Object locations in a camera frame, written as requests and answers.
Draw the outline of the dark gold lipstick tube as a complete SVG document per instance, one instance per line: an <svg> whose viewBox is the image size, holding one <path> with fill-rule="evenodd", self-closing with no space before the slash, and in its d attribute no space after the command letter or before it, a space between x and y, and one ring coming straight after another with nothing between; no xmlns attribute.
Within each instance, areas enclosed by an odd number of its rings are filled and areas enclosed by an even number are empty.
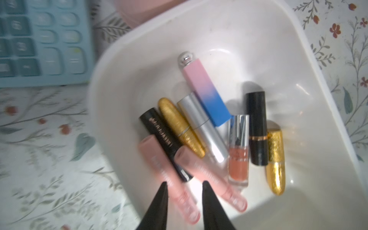
<svg viewBox="0 0 368 230"><path fill-rule="evenodd" d="M158 107L167 124L177 138L187 145L199 158L204 158L206 150L187 120L168 98L161 98Z"/></svg>

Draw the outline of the orange lip gloss silver cap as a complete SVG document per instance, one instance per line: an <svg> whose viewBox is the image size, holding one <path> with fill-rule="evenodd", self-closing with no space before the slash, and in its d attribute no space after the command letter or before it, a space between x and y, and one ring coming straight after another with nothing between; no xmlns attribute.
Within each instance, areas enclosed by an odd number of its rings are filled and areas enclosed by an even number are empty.
<svg viewBox="0 0 368 230"><path fill-rule="evenodd" d="M228 174L232 184L249 184L249 116L234 115L230 121Z"/></svg>

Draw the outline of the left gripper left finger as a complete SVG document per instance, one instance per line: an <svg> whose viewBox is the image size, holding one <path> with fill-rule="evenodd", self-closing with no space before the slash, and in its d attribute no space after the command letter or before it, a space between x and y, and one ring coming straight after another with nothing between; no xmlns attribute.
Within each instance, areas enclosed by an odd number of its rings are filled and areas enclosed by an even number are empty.
<svg viewBox="0 0 368 230"><path fill-rule="evenodd" d="M165 230L168 214L168 186L162 182L136 230Z"/></svg>

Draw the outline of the silver lip gloss tube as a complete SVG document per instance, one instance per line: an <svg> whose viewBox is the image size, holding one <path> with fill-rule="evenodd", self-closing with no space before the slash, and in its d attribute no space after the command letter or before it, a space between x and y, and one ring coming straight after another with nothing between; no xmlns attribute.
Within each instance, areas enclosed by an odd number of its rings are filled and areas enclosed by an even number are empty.
<svg viewBox="0 0 368 230"><path fill-rule="evenodd" d="M195 93L178 101L177 105L189 125L205 147L206 154L214 163L223 163L228 158L228 150L220 134L215 129Z"/></svg>

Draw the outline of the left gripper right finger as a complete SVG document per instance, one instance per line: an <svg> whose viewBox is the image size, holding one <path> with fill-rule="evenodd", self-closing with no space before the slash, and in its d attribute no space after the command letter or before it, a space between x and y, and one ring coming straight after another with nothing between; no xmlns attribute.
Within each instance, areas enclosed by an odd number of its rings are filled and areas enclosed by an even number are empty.
<svg viewBox="0 0 368 230"><path fill-rule="evenodd" d="M202 183L202 207L205 230L235 230L210 183Z"/></svg>

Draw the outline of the blue pink lipstick tube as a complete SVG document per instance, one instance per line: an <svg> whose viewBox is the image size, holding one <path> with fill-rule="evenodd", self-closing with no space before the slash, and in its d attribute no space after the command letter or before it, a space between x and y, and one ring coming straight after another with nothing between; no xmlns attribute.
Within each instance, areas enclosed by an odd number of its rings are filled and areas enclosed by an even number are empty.
<svg viewBox="0 0 368 230"><path fill-rule="evenodd" d="M213 125L220 127L228 122L232 115L200 59L186 51L179 55L178 63L185 80L196 94Z"/></svg>

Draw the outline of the black lipstick tube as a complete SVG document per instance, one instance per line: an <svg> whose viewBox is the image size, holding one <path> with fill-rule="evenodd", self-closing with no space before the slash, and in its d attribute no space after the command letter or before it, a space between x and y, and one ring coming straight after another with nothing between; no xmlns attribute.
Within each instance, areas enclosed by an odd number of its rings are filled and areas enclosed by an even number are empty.
<svg viewBox="0 0 368 230"><path fill-rule="evenodd" d="M265 92L245 95L246 113L249 115L249 145L251 162L258 166L268 165L268 136Z"/></svg>

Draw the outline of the black slim lipstick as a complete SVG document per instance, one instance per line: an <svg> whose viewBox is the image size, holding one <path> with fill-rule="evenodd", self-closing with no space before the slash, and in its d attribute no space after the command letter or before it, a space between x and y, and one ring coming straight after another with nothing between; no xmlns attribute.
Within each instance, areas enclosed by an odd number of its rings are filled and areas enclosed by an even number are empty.
<svg viewBox="0 0 368 230"><path fill-rule="evenodd" d="M147 110L140 116L140 120L145 126L146 130L157 138L179 178L185 183L189 182L193 178L192 175L185 171L174 160L176 152L183 146L183 144L177 138L156 108L153 107Z"/></svg>

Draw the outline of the pink lip gloss tube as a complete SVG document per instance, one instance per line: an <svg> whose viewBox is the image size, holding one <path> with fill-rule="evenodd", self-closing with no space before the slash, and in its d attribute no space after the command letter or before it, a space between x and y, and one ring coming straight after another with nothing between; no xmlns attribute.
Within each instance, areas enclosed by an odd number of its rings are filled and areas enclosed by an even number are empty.
<svg viewBox="0 0 368 230"><path fill-rule="evenodd" d="M174 160L199 181L208 181L215 194L229 203L238 212L246 211L248 206L246 198L218 173L211 170L204 160L200 159L187 146L179 148L174 156Z"/></svg>
<svg viewBox="0 0 368 230"><path fill-rule="evenodd" d="M169 198L174 202L187 223L197 224L200 220L200 211L195 200L182 183L156 136L149 135L143 139L138 149L152 167L155 176L167 183Z"/></svg>

